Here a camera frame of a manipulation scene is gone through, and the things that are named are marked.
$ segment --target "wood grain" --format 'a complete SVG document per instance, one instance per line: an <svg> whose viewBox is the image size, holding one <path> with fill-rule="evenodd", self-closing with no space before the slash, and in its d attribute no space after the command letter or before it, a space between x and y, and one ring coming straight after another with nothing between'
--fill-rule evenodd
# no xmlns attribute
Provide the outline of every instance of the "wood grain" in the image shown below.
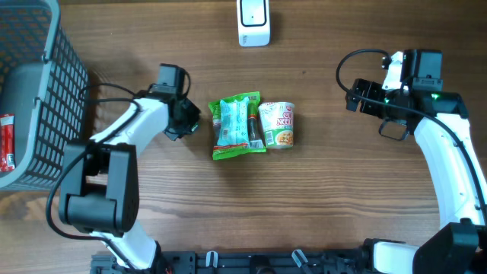
<svg viewBox="0 0 487 274"><path fill-rule="evenodd" d="M424 243L439 224L421 151L414 138L381 138L380 120L346 111L334 72L359 48L443 50L444 89L462 94L485 170L487 3L272 1L272 42L255 49L238 45L234 5L62 6L62 26L92 82L138 91L155 81L161 62L191 74L199 131L177 142L159 135L138 160L138 218L148 233L163 250L319 250L366 237ZM357 77L383 81L379 56L350 60L342 78L351 84ZM208 102L247 91L295 104L296 145L212 161ZM93 132L125 108L99 106ZM45 202L45 193L0 193L0 273L86 273L90 255L103 250L51 232Z"/></svg>

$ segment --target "light blue package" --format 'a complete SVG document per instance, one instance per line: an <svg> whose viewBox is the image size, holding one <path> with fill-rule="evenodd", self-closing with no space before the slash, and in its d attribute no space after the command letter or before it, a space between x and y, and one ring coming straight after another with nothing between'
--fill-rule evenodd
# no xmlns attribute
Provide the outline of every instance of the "light blue package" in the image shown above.
<svg viewBox="0 0 487 274"><path fill-rule="evenodd" d="M220 100L221 129L218 145L249 144L249 131L247 129L247 109L249 97L242 101L226 103Z"/></svg>

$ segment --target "instant noodle cup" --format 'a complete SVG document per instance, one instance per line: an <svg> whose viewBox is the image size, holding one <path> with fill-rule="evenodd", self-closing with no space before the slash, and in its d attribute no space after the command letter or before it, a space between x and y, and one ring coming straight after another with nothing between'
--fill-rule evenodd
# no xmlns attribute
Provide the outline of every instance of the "instant noodle cup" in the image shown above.
<svg viewBox="0 0 487 274"><path fill-rule="evenodd" d="M294 104L264 103L259 107L267 148L290 148L294 144Z"/></svg>

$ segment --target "green snack bag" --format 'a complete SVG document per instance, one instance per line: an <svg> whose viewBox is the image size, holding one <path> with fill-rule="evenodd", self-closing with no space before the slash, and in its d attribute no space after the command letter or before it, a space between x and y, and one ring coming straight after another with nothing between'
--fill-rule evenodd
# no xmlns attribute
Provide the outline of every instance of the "green snack bag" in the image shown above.
<svg viewBox="0 0 487 274"><path fill-rule="evenodd" d="M258 130L260 92L248 92L208 104L213 114L213 160L266 152Z"/></svg>

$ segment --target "red item in basket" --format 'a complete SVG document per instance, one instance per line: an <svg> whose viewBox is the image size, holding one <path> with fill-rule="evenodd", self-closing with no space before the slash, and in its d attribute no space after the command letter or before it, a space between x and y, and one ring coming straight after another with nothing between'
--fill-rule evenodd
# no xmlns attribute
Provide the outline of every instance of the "red item in basket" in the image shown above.
<svg viewBox="0 0 487 274"><path fill-rule="evenodd" d="M0 115L0 126L2 126L2 162L0 171L12 171L14 163L14 114Z"/></svg>

